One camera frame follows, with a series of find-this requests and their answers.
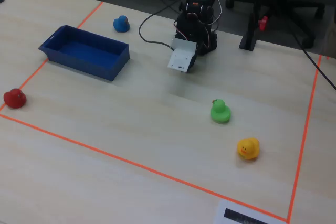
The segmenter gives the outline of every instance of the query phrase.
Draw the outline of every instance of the floor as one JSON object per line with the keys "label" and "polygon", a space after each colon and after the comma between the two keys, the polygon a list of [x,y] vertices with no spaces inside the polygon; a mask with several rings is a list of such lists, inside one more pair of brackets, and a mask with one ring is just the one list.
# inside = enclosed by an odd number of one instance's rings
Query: floor
{"label": "floor", "polygon": [[[147,13],[153,13],[164,7],[164,4],[160,0],[101,0],[104,2],[140,10]],[[326,4],[325,15],[323,20],[314,19],[314,8],[298,8],[297,12],[302,16],[305,22],[311,27],[316,34],[315,45],[309,49],[310,52],[319,54],[321,52],[321,46],[326,34],[328,25],[330,24],[334,14],[334,0],[314,0],[323,2]],[[246,3],[236,3],[232,10],[225,8],[225,0],[220,0],[223,7],[223,14],[219,21],[218,30],[226,31],[228,33],[243,35],[246,32],[248,16],[251,12],[252,5]],[[179,2],[174,5],[175,9],[178,9]],[[219,13],[219,6],[215,3],[215,12]],[[177,14],[170,9],[167,9],[161,13],[160,16],[176,19]],[[115,17],[111,14],[111,23]],[[299,38],[302,40],[305,35],[294,25]],[[257,38],[259,40],[280,44],[292,48],[299,48],[292,35],[287,31],[284,26],[284,22],[277,17],[272,17],[267,24],[267,28],[264,32],[258,32]]]}

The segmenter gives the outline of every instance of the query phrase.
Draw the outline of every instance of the chair wheel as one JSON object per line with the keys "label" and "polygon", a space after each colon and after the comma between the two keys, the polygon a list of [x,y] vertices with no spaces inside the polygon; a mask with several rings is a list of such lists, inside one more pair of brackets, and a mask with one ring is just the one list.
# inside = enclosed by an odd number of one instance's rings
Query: chair wheel
{"label": "chair wheel", "polygon": [[314,46],[314,40],[315,39],[312,39],[312,38],[305,38],[303,41],[302,41],[302,45],[304,48],[312,48]]}
{"label": "chair wheel", "polygon": [[315,12],[316,19],[323,19],[324,16],[324,8],[318,8]]}
{"label": "chair wheel", "polygon": [[228,9],[232,9],[235,6],[235,2],[233,0],[226,0],[225,1],[225,6]]}

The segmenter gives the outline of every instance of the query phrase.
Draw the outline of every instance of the table surface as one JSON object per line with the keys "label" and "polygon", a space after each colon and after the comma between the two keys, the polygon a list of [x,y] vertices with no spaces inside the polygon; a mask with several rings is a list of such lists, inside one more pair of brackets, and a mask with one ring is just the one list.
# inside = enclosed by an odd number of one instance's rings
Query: table surface
{"label": "table surface", "polygon": [[[127,15],[120,34],[113,19]],[[0,107],[0,221],[12,223],[212,223],[221,199],[287,223],[332,223],[336,96],[299,50],[218,32],[218,48],[191,73],[167,68],[171,51],[146,44],[148,14],[95,0],[0,4],[0,91],[27,104]],[[59,26],[130,45],[106,82],[46,60],[37,48]],[[168,42],[172,20],[143,26]],[[312,55],[336,82],[336,60]],[[232,110],[209,117],[212,100]],[[254,162],[236,153],[256,137]]]}

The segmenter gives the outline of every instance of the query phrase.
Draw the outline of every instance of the blue plastic tray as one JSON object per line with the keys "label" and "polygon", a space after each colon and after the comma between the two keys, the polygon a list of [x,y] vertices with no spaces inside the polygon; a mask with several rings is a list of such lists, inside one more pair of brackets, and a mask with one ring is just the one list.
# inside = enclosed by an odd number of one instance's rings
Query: blue plastic tray
{"label": "blue plastic tray", "polygon": [[130,59],[128,44],[71,26],[61,26],[38,49],[50,61],[109,81]]}

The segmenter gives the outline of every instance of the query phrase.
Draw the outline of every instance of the orange boundary line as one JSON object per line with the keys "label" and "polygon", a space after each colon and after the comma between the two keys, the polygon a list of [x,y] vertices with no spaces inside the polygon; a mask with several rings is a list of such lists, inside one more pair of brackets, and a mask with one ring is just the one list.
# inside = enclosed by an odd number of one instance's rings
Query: orange boundary line
{"label": "orange boundary line", "polygon": [[[322,60],[322,55],[320,55],[319,61],[318,61],[318,64],[317,64],[319,67],[321,65],[321,60]],[[316,71],[315,71],[315,77],[314,77],[314,82],[313,82],[313,86],[311,88],[311,93],[310,93],[310,99],[309,99],[309,104],[308,104],[308,109],[307,109],[306,122],[305,122],[305,125],[304,125],[305,127],[304,127],[304,131],[303,131],[303,135],[302,135],[302,143],[301,143],[299,161],[298,161],[298,166],[297,166],[297,169],[296,169],[295,180],[294,180],[292,195],[291,195],[291,198],[290,198],[290,204],[289,204],[287,219],[286,219],[286,223],[288,223],[288,224],[290,222],[290,218],[291,218],[291,215],[292,215],[293,206],[294,206],[294,200],[295,200],[295,195],[296,195],[296,190],[297,190],[297,187],[298,187],[299,175],[300,175],[301,164],[302,164],[302,158],[303,158],[303,153],[305,151],[304,146],[306,144],[306,137],[307,137],[307,131],[308,131],[308,126],[309,126],[310,112],[311,112],[311,107],[312,107],[313,100],[314,100],[314,94],[315,94],[315,88],[316,88],[316,83],[317,83],[318,76],[319,76],[319,71],[316,69]]]}
{"label": "orange boundary line", "polygon": [[[90,12],[90,14],[77,26],[77,28],[80,28],[95,12],[96,10],[98,10],[98,8],[103,4],[103,1],[101,1],[94,9],[92,12]],[[32,73],[29,78],[19,87],[19,89],[22,89],[33,77],[34,75],[37,74],[37,72],[49,61],[49,59],[46,59],[45,61],[43,61],[43,63],[34,71],[34,73]],[[6,104],[2,104],[2,106],[0,107],[0,111],[6,107]]]}
{"label": "orange boundary line", "polygon": [[138,163],[136,163],[136,162],[133,162],[133,161],[130,161],[130,160],[126,159],[126,158],[123,158],[123,157],[114,155],[114,154],[112,154],[112,153],[103,151],[103,150],[98,149],[98,148],[95,148],[95,147],[93,147],[93,146],[90,146],[90,145],[87,145],[87,144],[84,144],[84,143],[81,143],[81,142],[72,140],[72,139],[70,139],[70,138],[67,138],[67,137],[58,135],[58,134],[56,134],[56,133],[53,133],[53,132],[50,132],[50,131],[41,129],[41,128],[36,127],[36,126],[34,126],[34,125],[31,125],[31,124],[29,124],[29,123],[25,123],[25,122],[23,122],[23,121],[20,121],[20,120],[18,120],[18,119],[11,118],[11,117],[6,116],[6,115],[3,115],[3,114],[0,114],[0,117],[5,118],[5,119],[8,119],[8,120],[11,120],[11,121],[16,122],[16,123],[19,123],[19,124],[22,124],[22,125],[24,125],[24,126],[27,126],[27,127],[29,127],[29,128],[32,128],[32,129],[34,129],[34,130],[37,130],[37,131],[46,133],[46,134],[48,134],[48,135],[57,137],[57,138],[59,138],[59,139],[65,140],[65,141],[67,141],[67,142],[70,142],[70,143],[72,143],[72,144],[76,144],[76,145],[79,145],[79,146],[81,146],[81,147],[90,149],[90,150],[92,150],[92,151],[101,153],[101,154],[103,154],[103,155],[106,155],[106,156],[115,158],[115,159],[117,159],[117,160],[123,161],[123,162],[125,162],[125,163],[130,164],[130,165],[134,165],[134,166],[136,166],[136,167],[139,167],[139,168],[141,168],[141,169],[144,169],[144,170],[147,170],[147,171],[149,171],[149,172],[155,173],[155,174],[160,175],[160,176],[162,176],[162,177],[171,179],[171,180],[173,180],[173,181],[175,181],[175,182],[178,182],[178,183],[181,183],[181,184],[183,184],[183,185],[193,187],[193,188],[195,188],[195,189],[197,189],[197,190],[200,190],[200,191],[203,191],[203,192],[205,192],[205,193],[208,193],[208,194],[217,196],[217,197],[222,198],[222,199],[226,199],[226,200],[232,201],[232,202],[237,203],[237,204],[239,204],[239,205],[242,205],[242,206],[244,206],[244,207],[250,208],[250,209],[252,209],[252,210],[255,210],[255,211],[261,212],[261,213],[263,213],[263,214],[266,214],[266,215],[268,215],[268,216],[271,216],[271,217],[273,217],[273,218],[276,218],[276,219],[278,219],[278,220],[286,221],[286,219],[285,219],[284,217],[277,216],[277,215],[275,215],[275,214],[272,214],[271,212],[262,210],[262,209],[260,209],[260,208],[257,208],[257,207],[254,207],[254,206],[252,206],[252,205],[246,204],[246,203],[241,202],[241,201],[239,201],[239,200],[229,198],[229,197],[227,197],[227,196],[224,196],[224,195],[219,194],[219,193],[216,193],[216,192],[214,192],[214,191],[205,189],[205,188],[200,187],[200,186],[196,186],[196,185],[194,185],[194,184],[191,184],[191,183],[186,182],[186,181],[184,181],[184,180],[181,180],[181,179],[179,179],[179,178],[176,178],[176,177],[170,176],[170,175],[168,175],[168,174],[159,172],[158,170],[154,170],[154,169],[149,168],[149,167],[147,167],[147,166],[138,164]]}
{"label": "orange boundary line", "polygon": [[80,28],[95,12],[96,10],[98,10],[98,8],[103,4],[103,1],[101,1],[96,7],[95,9],[93,9],[92,12],[90,12],[90,14],[77,26],[77,28]]}

